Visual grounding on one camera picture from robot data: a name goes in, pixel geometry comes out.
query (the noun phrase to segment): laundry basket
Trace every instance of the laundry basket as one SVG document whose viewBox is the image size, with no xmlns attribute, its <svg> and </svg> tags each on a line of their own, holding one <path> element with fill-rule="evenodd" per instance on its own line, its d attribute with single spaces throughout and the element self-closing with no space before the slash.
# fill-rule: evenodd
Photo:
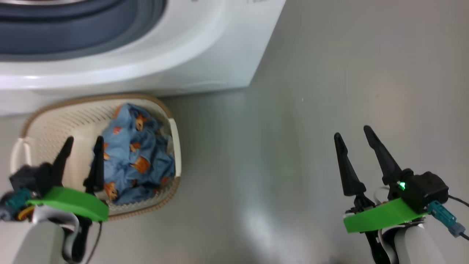
<svg viewBox="0 0 469 264">
<path fill-rule="evenodd" d="M 75 142 L 65 166 L 62 183 L 65 187 L 84 191 L 83 181 L 90 172 L 96 138 L 109 125 L 115 110 L 124 103 L 146 109 L 164 124 L 163 131 L 172 135 L 175 177 L 149 200 L 125 205 L 114 205 L 107 201 L 109 220 L 140 215 L 161 208 L 172 199 L 181 180 L 181 146 L 171 112 L 162 102 L 147 95 L 123 94 L 77 99 L 37 111 L 26 122 L 13 147 L 10 172 L 13 174 L 21 167 L 22 149 L 28 165 L 51 163 L 67 137 L 73 136 Z"/>
</svg>

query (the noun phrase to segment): green bracket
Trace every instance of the green bracket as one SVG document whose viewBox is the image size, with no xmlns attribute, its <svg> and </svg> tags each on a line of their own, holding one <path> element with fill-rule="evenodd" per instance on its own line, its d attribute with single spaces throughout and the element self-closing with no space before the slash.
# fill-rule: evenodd
<svg viewBox="0 0 469 264">
<path fill-rule="evenodd" d="M 109 207 L 91 194 L 65 187 L 53 187 L 42 200 L 28 200 L 28 204 L 47 205 L 59 210 L 87 217 L 94 222 L 105 222 Z"/>
<path fill-rule="evenodd" d="M 401 198 L 383 203 L 344 218 L 348 233 L 375 231 L 421 218 L 428 213 L 416 214 Z"/>
</svg>

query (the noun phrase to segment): clothing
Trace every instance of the clothing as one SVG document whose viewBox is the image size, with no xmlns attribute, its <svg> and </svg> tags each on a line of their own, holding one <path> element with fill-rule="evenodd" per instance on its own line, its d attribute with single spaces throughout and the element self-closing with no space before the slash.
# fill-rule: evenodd
<svg viewBox="0 0 469 264">
<path fill-rule="evenodd" d="M 105 190 L 114 204 L 150 199 L 174 177 L 172 138 L 163 131 L 163 123 L 143 108 L 123 104 L 116 109 L 102 133 Z"/>
</svg>

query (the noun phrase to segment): floor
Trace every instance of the floor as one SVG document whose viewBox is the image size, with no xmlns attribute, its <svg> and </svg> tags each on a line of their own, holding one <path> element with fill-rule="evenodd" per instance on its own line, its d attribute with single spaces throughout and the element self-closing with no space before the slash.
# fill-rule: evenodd
<svg viewBox="0 0 469 264">
<path fill-rule="evenodd" d="M 365 124 L 401 167 L 432 171 L 469 200 L 468 10 L 462 0 L 287 1 L 249 89 L 163 99 L 181 133 L 178 193 L 106 223 L 92 263 L 372 263 L 365 237 L 342 224 L 353 198 L 333 144 L 341 132 L 372 196 L 382 182 Z M 25 119 L 0 118 L 0 191 Z M 469 225 L 467 208 L 448 208 Z M 1 258 L 25 229 L 0 225 L 13 236 Z M 469 258 L 436 221 L 427 230 L 448 263 Z"/>
</svg>

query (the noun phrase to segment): brown basket rim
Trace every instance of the brown basket rim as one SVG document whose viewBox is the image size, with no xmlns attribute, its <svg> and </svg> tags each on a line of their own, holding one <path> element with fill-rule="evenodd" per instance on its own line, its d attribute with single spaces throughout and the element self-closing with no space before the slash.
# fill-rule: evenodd
<svg viewBox="0 0 469 264">
<path fill-rule="evenodd" d="M 63 102 L 58 102 L 46 107 L 43 107 L 36 111 L 34 114 L 32 114 L 26 123 L 23 125 L 23 128 L 20 133 L 21 138 L 25 138 L 28 130 L 32 124 L 32 122 L 41 114 L 46 113 L 48 111 L 57 109 L 57 108 L 62 108 L 66 106 L 71 106 L 71 105 L 76 105 L 76 104 L 81 104 L 81 103 L 87 103 L 87 102 L 93 102 L 93 101 L 105 101 L 105 100 L 116 100 L 116 99 L 143 99 L 143 100 L 149 100 L 157 105 L 159 105 L 163 111 L 166 113 L 168 118 L 173 118 L 173 114 L 171 111 L 169 111 L 168 107 L 160 100 L 158 100 L 156 97 L 150 96 L 150 95 L 145 95 L 145 94 L 137 94 L 137 93 L 131 93 L 131 94 L 114 94 L 114 95 L 100 95 L 100 96 L 92 96 L 92 97 L 84 97 L 84 98 L 79 98 L 79 99 L 72 99 L 68 101 L 63 101 Z M 108 221 L 115 221 L 115 220 L 120 220 L 120 219 L 125 219 L 129 217 L 134 217 L 134 216 L 139 216 L 145 213 L 149 213 L 158 209 L 161 209 L 163 206 L 165 206 L 176 194 L 177 189 L 179 187 L 179 183 L 181 182 L 181 177 L 175 177 L 173 180 L 173 184 L 171 186 L 171 189 L 169 190 L 169 194 L 167 197 L 162 200 L 161 202 L 152 205 L 147 208 L 143 208 L 140 210 L 136 210 L 133 212 L 128 212 L 128 213 L 123 213 L 119 215 L 114 215 L 114 216 L 109 216 Z"/>
</svg>

